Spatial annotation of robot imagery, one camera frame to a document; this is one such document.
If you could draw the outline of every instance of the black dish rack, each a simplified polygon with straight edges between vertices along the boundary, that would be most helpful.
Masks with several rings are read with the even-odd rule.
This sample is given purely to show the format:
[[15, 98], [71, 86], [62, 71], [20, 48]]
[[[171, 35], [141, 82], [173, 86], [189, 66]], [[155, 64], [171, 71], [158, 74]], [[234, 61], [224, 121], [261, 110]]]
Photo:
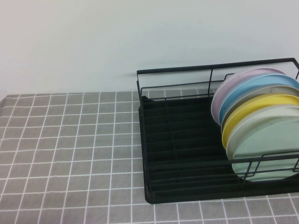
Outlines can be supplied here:
[[[294, 58], [261, 60], [191, 67], [150, 69], [137, 71], [140, 99], [139, 119], [142, 142], [142, 160], [145, 199], [149, 203], [171, 203], [220, 198], [236, 198], [282, 194], [299, 191], [299, 148], [284, 154], [264, 154], [258, 158], [229, 160], [221, 143], [220, 126], [214, 122], [210, 108], [213, 99], [211, 84], [213, 70], [274, 63], [299, 64]], [[140, 87], [142, 74], [210, 70], [205, 82]], [[207, 93], [187, 96], [148, 98], [144, 89], [207, 84]], [[294, 175], [282, 180], [250, 182], [246, 178], [256, 173], [275, 172], [282, 169], [259, 171], [263, 161], [297, 159], [289, 168]], [[247, 163], [246, 173], [232, 169], [233, 163]]]

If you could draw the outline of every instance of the rack tray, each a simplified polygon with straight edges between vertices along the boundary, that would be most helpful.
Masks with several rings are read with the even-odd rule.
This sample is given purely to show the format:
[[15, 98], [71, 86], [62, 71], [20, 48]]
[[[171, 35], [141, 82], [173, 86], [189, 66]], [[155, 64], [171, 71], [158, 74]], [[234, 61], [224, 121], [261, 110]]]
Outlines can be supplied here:
[[[221, 143], [221, 130], [211, 116], [213, 94], [210, 86], [214, 69], [272, 63], [293, 63], [294, 58], [192, 66], [181, 68], [138, 70], [137, 87], [140, 98], [139, 119], [145, 199], [149, 203], [170, 203], [244, 196], [281, 194], [299, 191], [299, 150], [284, 154], [265, 154], [258, 158], [228, 160]], [[160, 85], [140, 88], [139, 76], [150, 73], [210, 70], [209, 80], [197, 83]], [[207, 92], [177, 97], [148, 98], [143, 89], [208, 84]], [[263, 161], [297, 158], [294, 175], [274, 181], [249, 182], [248, 176], [259, 171]], [[234, 173], [233, 163], [246, 163], [246, 173]]]

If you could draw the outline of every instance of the white grid line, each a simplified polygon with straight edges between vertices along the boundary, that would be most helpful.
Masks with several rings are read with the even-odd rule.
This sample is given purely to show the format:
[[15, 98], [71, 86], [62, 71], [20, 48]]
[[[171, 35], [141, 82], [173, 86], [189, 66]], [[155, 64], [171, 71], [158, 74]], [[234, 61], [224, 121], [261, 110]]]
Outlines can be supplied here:
[[[133, 189], [143, 189], [144, 187], [135, 187]], [[127, 190], [131, 188], [112, 188], [113, 190]], [[87, 192], [87, 191], [107, 191], [107, 189], [90, 189], [90, 190], [49, 190], [49, 191], [41, 191], [41, 192], [25, 192], [25, 193], [5, 193], [4, 195], [34, 195], [34, 194], [42, 194], [42, 193], [66, 193], [66, 192]]]
[[202, 218], [202, 224], [205, 224], [205, 222], [204, 222], [204, 214], [202, 213], [202, 209], [201, 209], [201, 201], [198, 201], [198, 203], [199, 203], [200, 216]]
[[[80, 113], [80, 116], [79, 116], [79, 124], [80, 124], [80, 121], [81, 121], [82, 109], [83, 109], [83, 105], [81, 106], [81, 113]], [[74, 147], [76, 146], [76, 143], [77, 143], [78, 133], [79, 133], [79, 126], [77, 127], [77, 134], [76, 134], [76, 138], [75, 138]], [[68, 177], [67, 184], [66, 184], [66, 190], [68, 190], [69, 183], [70, 183], [71, 169], [72, 169], [72, 166], [73, 166], [74, 155], [75, 155], [75, 149], [73, 150], [73, 155], [72, 155], [72, 158], [71, 158], [71, 166], [70, 166], [70, 171], [69, 171], [69, 177]], [[62, 224], [62, 220], [63, 220], [63, 216], [64, 216], [64, 208], [65, 208], [67, 194], [68, 194], [68, 192], [66, 192], [65, 196], [64, 196], [64, 206], [63, 206], [63, 209], [62, 209], [61, 219], [60, 219], [61, 224]]]
[[[129, 204], [119, 204], [119, 205], [111, 205], [110, 207], [120, 207], [120, 206], [128, 206]], [[143, 204], [133, 204], [133, 205], [148, 205], [146, 203]], [[106, 208], [107, 205], [95, 205], [95, 206], [88, 206], [88, 208]], [[84, 209], [85, 206], [81, 207], [67, 207], [67, 209]], [[44, 208], [44, 209], [21, 209], [21, 211], [33, 211], [33, 210], [61, 210], [62, 208]], [[17, 211], [15, 210], [1, 210], [2, 212], [10, 212], [10, 211]], [[276, 218], [276, 217], [296, 217], [297, 215], [276, 215], [276, 216], [254, 216], [252, 218]], [[249, 217], [230, 217], [227, 218], [227, 220], [236, 220], [236, 219], [249, 219]], [[180, 220], [180, 222], [193, 222], [193, 221], [217, 221], [217, 220], [225, 220], [223, 218], [207, 218], [207, 219], [187, 219], [187, 220]], [[167, 221], [158, 221], [159, 223], [173, 223], [177, 222], [178, 220], [167, 220]], [[146, 221], [146, 222], [133, 222], [134, 224], [145, 224], [145, 223], [152, 223], [152, 221]]]
[[[97, 133], [97, 129], [98, 129], [98, 126], [96, 126], [95, 128], [95, 131], [94, 131], [94, 134], [96, 135]], [[91, 182], [91, 174], [92, 174], [92, 170], [93, 170], [93, 156], [94, 156], [94, 147], [95, 147], [95, 140], [96, 140], [96, 136], [94, 136], [94, 139], [93, 139], [93, 154], [92, 154], [92, 162], [91, 162], [91, 165], [90, 165], [90, 172], [89, 172], [89, 180], [88, 180], [88, 192], [87, 192], [87, 196], [86, 196], [86, 203], [85, 203], [85, 211], [84, 211], [84, 224], [86, 223], [86, 215], [87, 215], [87, 206], [88, 206], [88, 197], [89, 197], [89, 191], [90, 191], [90, 182]]]
[[[115, 108], [114, 108], [114, 121], [116, 117], [116, 95], [117, 92], [115, 93]], [[111, 160], [111, 168], [110, 168], [110, 184], [109, 184], [109, 198], [108, 198], [108, 214], [107, 214], [107, 223], [109, 223], [109, 217], [110, 217], [110, 199], [111, 199], [111, 186], [112, 186], [112, 168], [113, 168], [113, 152], [114, 152], [114, 134], [115, 133], [115, 123], [113, 125], [113, 138], [112, 138], [112, 160]]]
[[[133, 92], [132, 92], [132, 111], [133, 111]], [[131, 117], [131, 131], [132, 131], [132, 139], [131, 139], [131, 222], [133, 222], [133, 113]]]
[[251, 219], [251, 214], [249, 212], [249, 208], [248, 208], [248, 205], [247, 205], [247, 201], [245, 200], [245, 197], [243, 198], [244, 201], [245, 201], [245, 206], [246, 206], [246, 209], [247, 209], [247, 212], [248, 212], [248, 216], [249, 216], [249, 219], [250, 219], [250, 223], [252, 224], [252, 219]]
[[[142, 159], [142, 158], [123, 158], [123, 159], [113, 159], [113, 160], [136, 160], [136, 159]], [[111, 161], [111, 159], [102, 159], [102, 160], [73, 160], [73, 162], [91, 162], [91, 161]], [[69, 161], [55, 161], [53, 163], [68, 163], [68, 162], [72, 162], [72, 160]], [[51, 162], [34, 162], [34, 164], [47, 164], [47, 163], [51, 163]], [[8, 166], [8, 165], [28, 165], [31, 164], [31, 162], [25, 162], [25, 163], [5, 163], [5, 164], [0, 164], [1, 166]]]
[[[124, 134], [139, 134], [139, 133], [115, 133], [115, 135], [124, 135]], [[56, 139], [56, 138], [74, 138], [74, 137], [90, 137], [90, 136], [107, 136], [107, 135], [113, 135], [113, 134], [96, 134], [96, 135], [72, 135], [72, 136], [55, 136], [55, 137], [41, 137], [41, 139]], [[40, 138], [7, 138], [3, 140], [11, 140], [11, 139], [33, 139], [33, 140], [38, 140]]]
[[176, 207], [177, 207], [178, 224], [180, 224], [181, 222], [179, 220], [178, 203], [176, 203]]
[[[130, 147], [131, 145], [123, 145], [123, 146], [114, 146], [114, 147]], [[96, 146], [96, 148], [107, 148], [107, 147], [112, 147], [112, 146]], [[19, 150], [21, 152], [25, 152], [25, 151], [33, 151], [35, 149], [24, 149], [24, 150]], [[49, 149], [37, 149], [37, 150], [55, 150], [55, 148], [49, 148]], [[16, 152], [16, 150], [14, 151], [0, 151], [0, 153], [11, 153], [11, 152]]]
[[296, 210], [296, 207], [295, 207], [295, 205], [294, 205], [294, 202], [293, 202], [293, 200], [292, 200], [292, 198], [291, 198], [290, 193], [288, 193], [288, 196], [289, 196], [289, 198], [290, 198], [290, 201], [291, 201], [291, 203], [292, 203], [292, 206], [293, 206], [293, 208], [294, 208], [294, 210], [295, 210], [295, 213], [296, 213], [296, 215], [297, 215], [297, 219], [298, 219], [298, 221], [299, 221], [298, 212], [297, 212], [297, 210]]
[[[15, 154], [14, 154], [13, 162], [14, 162], [14, 160], [15, 160], [15, 158], [16, 158], [16, 155], [17, 155], [17, 152], [18, 152], [18, 149], [19, 149], [19, 146], [20, 146], [20, 141], [21, 141], [21, 140], [18, 141], [18, 146], [17, 146], [17, 150], [15, 151]], [[1, 196], [0, 196], [0, 202], [1, 202], [1, 200], [2, 200], [2, 196], [3, 196], [4, 190], [5, 190], [5, 188], [6, 188], [7, 182], [8, 182], [8, 180], [9, 180], [9, 176], [10, 176], [10, 172], [11, 172], [12, 168], [13, 168], [13, 165], [10, 166], [10, 169], [9, 169], [9, 172], [8, 172], [8, 175], [7, 175], [7, 179], [5, 180], [5, 184], [4, 184], [4, 186], [3, 186], [2, 194], [1, 194]]]
[[273, 209], [272, 209], [271, 203], [270, 203], [270, 201], [269, 201], [268, 195], [266, 195], [266, 199], [267, 199], [267, 201], [268, 201], [268, 204], [269, 204], [269, 207], [270, 207], [271, 214], [272, 214], [272, 216], [274, 217], [274, 212], [273, 212]]
[[[139, 101], [118, 101], [116, 102], [117, 104], [118, 103], [135, 103], [135, 102], [139, 102]], [[114, 102], [107, 102], [107, 103], [102, 103], [102, 102], [98, 102], [98, 103], [81, 103], [81, 104], [67, 104], [67, 106], [78, 106], [78, 105], [100, 105], [100, 104], [113, 104]], [[64, 106], [63, 105], [60, 105], [60, 104], [57, 104], [57, 105], [49, 105], [49, 106]], [[22, 108], [30, 108], [30, 106], [16, 106], [16, 107], [22, 107]], [[42, 106], [33, 106], [33, 107], [47, 107], [46, 105], [42, 105]]]
[[[42, 132], [43, 132], [43, 126], [42, 126], [42, 129], [41, 129], [41, 132], [40, 132], [40, 135], [39, 135], [37, 144], [36, 144], [36, 148], [37, 148], [38, 143], [39, 143], [39, 141], [40, 141], [40, 139], [41, 139]], [[34, 153], [33, 153], [33, 158], [32, 158], [31, 164], [30, 164], [30, 168], [29, 168], [28, 176], [27, 176], [27, 179], [26, 179], [26, 183], [25, 183], [25, 186], [24, 186], [24, 190], [23, 190], [23, 194], [22, 194], [21, 202], [20, 202], [20, 205], [19, 205], [19, 209], [18, 209], [18, 211], [17, 211], [17, 215], [16, 215], [16, 217], [15, 217], [14, 224], [16, 224], [16, 222], [17, 222], [17, 220], [18, 220], [18, 216], [19, 216], [19, 213], [20, 213], [21, 205], [22, 205], [22, 202], [23, 202], [23, 199], [24, 199], [24, 195], [25, 195], [24, 193], [25, 193], [25, 190], [26, 190], [26, 187], [27, 187], [27, 184], [28, 184], [28, 180], [29, 180], [29, 176], [30, 176], [31, 169], [32, 169], [32, 166], [33, 166], [33, 161], [34, 161], [35, 155], [36, 155], [36, 149], [34, 150]]]
[[223, 206], [223, 212], [224, 212], [225, 221], [226, 221], [226, 224], [228, 224], [228, 216], [226, 214], [226, 210], [225, 210], [223, 199], [221, 199], [221, 203], [222, 203], [222, 206]]
[[[64, 114], [65, 114], [65, 109], [66, 109], [66, 102], [67, 102], [67, 99], [68, 99], [68, 95], [66, 95], [66, 99], [65, 99]], [[63, 122], [63, 120], [64, 120], [64, 114], [62, 115], [62, 119], [61, 119], [61, 123], [60, 123], [60, 125], [62, 125], [62, 122]], [[47, 183], [46, 183], [45, 193], [44, 193], [44, 195], [43, 195], [43, 200], [42, 200], [42, 204], [41, 204], [41, 209], [43, 208], [43, 203], [44, 203], [44, 201], [45, 201], [45, 197], [46, 197], [46, 191], [47, 191], [47, 188], [48, 188], [49, 179], [50, 179], [50, 175], [51, 175], [51, 171], [52, 171], [52, 167], [53, 167], [53, 162], [54, 162], [54, 158], [55, 158], [55, 154], [56, 154], [56, 148], [57, 148], [57, 145], [58, 145], [58, 139], [59, 139], [59, 138], [57, 138], [57, 140], [56, 140], [55, 150], [54, 150], [54, 154], [53, 154], [53, 158], [52, 158], [52, 163], [51, 163], [50, 170], [49, 170], [49, 176], [48, 176]], [[40, 223], [41, 215], [42, 215], [42, 210], [41, 210], [40, 213], [39, 213], [37, 223]]]

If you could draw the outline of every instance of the white wall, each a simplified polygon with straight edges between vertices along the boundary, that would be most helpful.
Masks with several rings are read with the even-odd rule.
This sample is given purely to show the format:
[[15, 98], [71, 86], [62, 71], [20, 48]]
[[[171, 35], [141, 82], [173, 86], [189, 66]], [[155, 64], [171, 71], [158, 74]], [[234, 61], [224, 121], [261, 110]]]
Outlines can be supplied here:
[[2, 0], [0, 97], [131, 91], [138, 69], [296, 57], [297, 0]]

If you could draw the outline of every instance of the plate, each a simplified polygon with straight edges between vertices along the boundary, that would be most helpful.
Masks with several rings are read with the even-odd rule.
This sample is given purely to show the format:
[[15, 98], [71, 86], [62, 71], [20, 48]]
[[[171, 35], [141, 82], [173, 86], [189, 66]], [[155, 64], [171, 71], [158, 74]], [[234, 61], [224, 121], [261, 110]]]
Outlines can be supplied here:
[[250, 90], [241, 96], [239, 96], [230, 106], [230, 108], [227, 109], [225, 112], [225, 116], [223, 118], [223, 122], [221, 124], [221, 130], [223, 130], [224, 124], [230, 114], [241, 104], [245, 103], [246, 101], [258, 97], [263, 94], [268, 94], [268, 93], [283, 93], [283, 94], [288, 94], [288, 95], [293, 95], [296, 97], [299, 97], [299, 90], [287, 85], [277, 85], [277, 84], [270, 84], [266, 86], [259, 86], [253, 90]]
[[225, 122], [223, 133], [222, 133], [222, 144], [224, 146], [228, 143], [228, 137], [234, 127], [247, 115], [254, 111], [262, 109], [267, 106], [278, 105], [278, 104], [292, 104], [299, 105], [299, 98], [292, 95], [270, 93], [254, 97], [246, 103], [235, 109], [234, 112], [228, 117]]
[[[263, 154], [272, 154], [274, 156], [290, 154], [289, 151], [297, 150], [299, 145], [298, 138], [299, 117], [283, 117], [271, 119], [251, 131], [249, 131], [240, 140], [237, 150], [233, 156], [234, 159], [261, 157]], [[259, 164], [257, 171], [266, 171], [274, 169], [287, 169], [295, 167], [297, 159], [263, 161]], [[257, 162], [253, 162], [250, 172], [257, 167]], [[245, 173], [249, 163], [233, 163], [235, 173]], [[248, 176], [249, 181], [269, 181], [287, 178], [294, 173], [292, 170], [282, 170], [275, 172], [255, 173], [254, 176]]]
[[254, 77], [250, 77], [246, 80], [243, 80], [233, 89], [229, 91], [225, 99], [221, 104], [221, 109], [219, 110], [219, 121], [222, 123], [225, 116], [225, 111], [232, 105], [232, 103], [242, 94], [247, 91], [253, 90], [258, 86], [268, 85], [268, 84], [277, 84], [277, 85], [288, 85], [294, 88], [299, 89], [299, 83], [296, 79], [291, 78], [280, 73], [267, 73], [261, 74]]
[[211, 113], [213, 119], [220, 124], [219, 122], [219, 111], [220, 111], [220, 106], [222, 104], [222, 101], [224, 100], [225, 96], [228, 94], [228, 92], [238, 83], [243, 81], [246, 78], [256, 76], [262, 73], [280, 73], [280, 74], [285, 74], [280, 70], [273, 69], [273, 68], [258, 68], [258, 69], [251, 69], [248, 71], [243, 71], [240, 73], [235, 73], [231, 75], [228, 79], [226, 79], [221, 85], [218, 87], [216, 90], [212, 104], [211, 104]]
[[292, 116], [299, 116], [299, 106], [289, 104], [267, 106], [246, 116], [234, 127], [228, 137], [228, 143], [225, 146], [228, 158], [233, 159], [239, 140], [256, 126], [271, 119]]

